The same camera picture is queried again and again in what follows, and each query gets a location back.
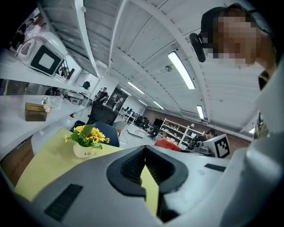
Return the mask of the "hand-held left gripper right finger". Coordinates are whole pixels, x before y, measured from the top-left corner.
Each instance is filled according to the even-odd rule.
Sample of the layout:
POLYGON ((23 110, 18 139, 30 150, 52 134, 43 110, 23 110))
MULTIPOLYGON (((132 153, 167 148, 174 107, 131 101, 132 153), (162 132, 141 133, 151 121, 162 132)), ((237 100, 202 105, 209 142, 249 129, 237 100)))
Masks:
POLYGON ((145 164, 158 185, 157 217, 145 226, 219 227, 225 195, 214 192, 228 160, 145 147, 145 164))

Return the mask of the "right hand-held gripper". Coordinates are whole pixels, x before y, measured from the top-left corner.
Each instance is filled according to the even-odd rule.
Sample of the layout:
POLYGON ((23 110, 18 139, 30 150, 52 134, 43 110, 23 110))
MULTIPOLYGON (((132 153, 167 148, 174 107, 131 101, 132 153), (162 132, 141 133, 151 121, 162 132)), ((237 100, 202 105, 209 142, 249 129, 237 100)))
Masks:
POLYGON ((226 134, 204 141, 197 140, 196 137, 189 143, 189 149, 194 153, 215 158, 225 158, 230 154, 230 147, 226 134))

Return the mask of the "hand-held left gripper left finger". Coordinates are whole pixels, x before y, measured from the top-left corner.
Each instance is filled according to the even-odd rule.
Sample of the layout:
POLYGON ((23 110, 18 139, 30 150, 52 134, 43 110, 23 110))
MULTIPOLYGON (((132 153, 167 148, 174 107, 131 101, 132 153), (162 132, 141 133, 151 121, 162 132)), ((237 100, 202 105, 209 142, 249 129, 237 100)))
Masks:
POLYGON ((17 189, 16 199, 41 227, 161 227, 146 206, 145 189, 121 167, 145 151, 139 146, 86 160, 32 197, 17 189))

